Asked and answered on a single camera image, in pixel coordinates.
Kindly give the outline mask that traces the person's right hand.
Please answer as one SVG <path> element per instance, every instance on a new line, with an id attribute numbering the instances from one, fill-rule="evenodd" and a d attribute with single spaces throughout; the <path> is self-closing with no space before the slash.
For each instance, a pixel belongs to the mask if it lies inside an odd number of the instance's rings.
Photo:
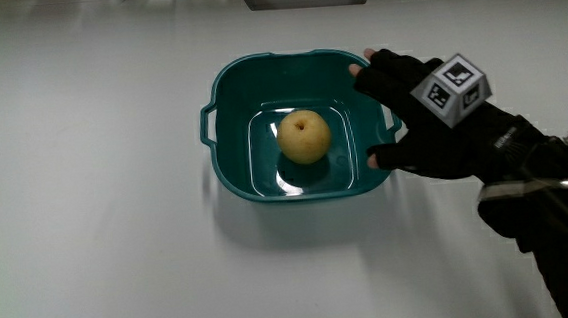
<path id="1" fill-rule="evenodd" d="M 413 89 L 443 64 L 441 59 L 422 62 L 388 49 L 368 49 L 364 55 L 367 67 L 349 67 L 354 89 L 407 126 L 400 141 L 369 147 L 370 167 L 445 180 L 475 176 L 492 185 L 568 178 L 568 144 L 544 135 L 524 117 L 484 103 L 450 127 L 415 99 Z"/>

